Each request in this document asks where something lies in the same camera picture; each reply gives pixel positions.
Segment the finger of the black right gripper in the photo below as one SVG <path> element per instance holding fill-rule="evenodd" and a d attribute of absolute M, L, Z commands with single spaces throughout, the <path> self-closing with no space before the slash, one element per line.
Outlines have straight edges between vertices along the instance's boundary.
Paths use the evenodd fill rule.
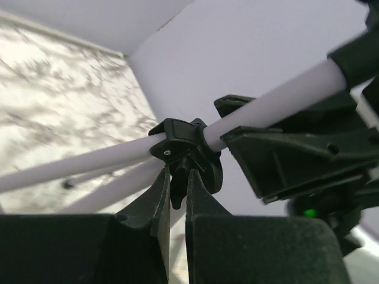
<path fill-rule="evenodd" d="M 333 107 L 349 104 L 349 90 L 337 89 L 275 89 L 259 98 L 227 95 L 215 102 L 223 118 L 213 124 L 214 130 L 232 130 L 238 126 L 267 127 L 331 99 Z"/>
<path fill-rule="evenodd" d="M 378 163 L 378 131 L 282 133 L 239 127 L 221 138 L 265 204 L 365 177 Z"/>

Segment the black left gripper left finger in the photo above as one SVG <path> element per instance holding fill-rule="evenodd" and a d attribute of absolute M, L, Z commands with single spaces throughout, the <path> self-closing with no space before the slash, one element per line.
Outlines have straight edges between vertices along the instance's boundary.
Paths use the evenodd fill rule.
<path fill-rule="evenodd" d="M 3 215 L 2 283 L 167 283 L 170 174 L 116 214 Z"/>

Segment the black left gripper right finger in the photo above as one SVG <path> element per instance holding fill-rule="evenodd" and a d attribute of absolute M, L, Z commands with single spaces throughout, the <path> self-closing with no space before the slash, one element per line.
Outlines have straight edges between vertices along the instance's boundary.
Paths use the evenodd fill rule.
<path fill-rule="evenodd" d="M 236 216 L 189 174 L 185 235 L 191 283 L 345 284 L 332 230 L 312 218 Z"/>

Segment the lilac music stand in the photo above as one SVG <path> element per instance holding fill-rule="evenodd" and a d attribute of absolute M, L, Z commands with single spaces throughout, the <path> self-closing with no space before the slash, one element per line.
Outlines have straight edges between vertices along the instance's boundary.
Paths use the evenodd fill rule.
<path fill-rule="evenodd" d="M 328 58 L 275 89 L 351 90 L 378 76 L 378 2 L 368 1 L 367 30 L 328 55 Z M 132 189 L 151 185 L 161 168 L 169 170 L 172 207 L 179 209 L 187 198 L 190 172 L 199 172 L 206 190 L 217 193 L 223 183 L 220 155 L 228 149 L 222 136 L 232 130 L 214 130 L 213 124 L 167 118 L 145 138 L 58 160 L 1 177 L 1 191 L 65 178 L 65 187 L 131 166 L 132 170 L 112 182 Z"/>

